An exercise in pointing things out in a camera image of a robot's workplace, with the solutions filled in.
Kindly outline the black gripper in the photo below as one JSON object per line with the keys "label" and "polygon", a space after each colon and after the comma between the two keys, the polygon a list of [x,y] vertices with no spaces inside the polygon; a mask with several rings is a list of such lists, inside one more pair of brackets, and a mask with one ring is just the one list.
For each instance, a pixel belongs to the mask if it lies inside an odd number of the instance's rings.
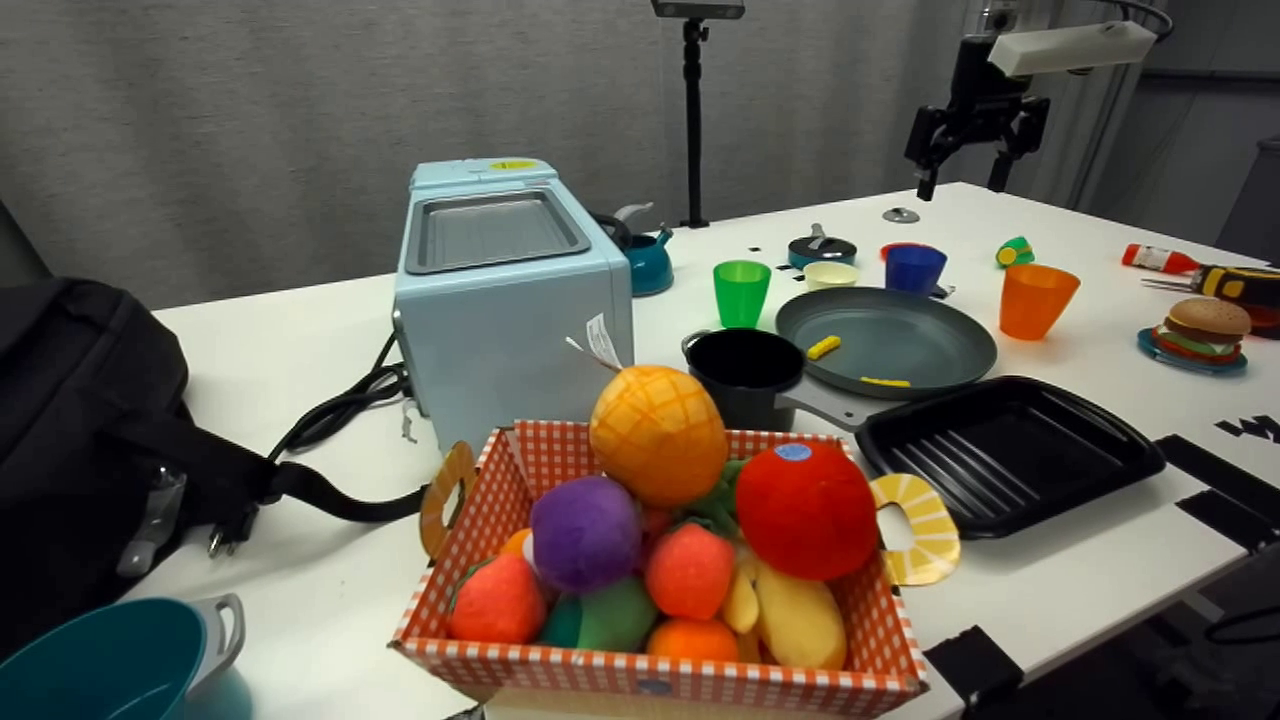
{"label": "black gripper", "polygon": [[906,158],[917,166],[917,201],[931,201],[940,166],[972,145],[1004,145],[987,173],[987,189],[1004,191],[1018,158],[1035,152],[1044,141],[1050,101],[1004,78],[987,52],[993,38],[965,39],[948,106],[919,107],[911,122]]}

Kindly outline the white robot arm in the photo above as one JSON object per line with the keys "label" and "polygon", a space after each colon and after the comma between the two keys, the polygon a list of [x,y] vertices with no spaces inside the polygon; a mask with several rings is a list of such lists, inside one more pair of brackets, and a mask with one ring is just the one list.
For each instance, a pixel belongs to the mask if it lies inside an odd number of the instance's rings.
{"label": "white robot arm", "polygon": [[1111,20],[1021,28],[1013,7],[987,7],[986,34],[965,38],[951,66],[951,87],[940,107],[919,106],[906,162],[917,169],[917,195],[931,201],[945,166],[978,145],[993,145],[987,189],[1004,191],[1013,169],[1044,145],[1050,96],[1035,78],[1087,78],[1100,67],[1143,66],[1176,20],[1152,0],[1104,0]]}

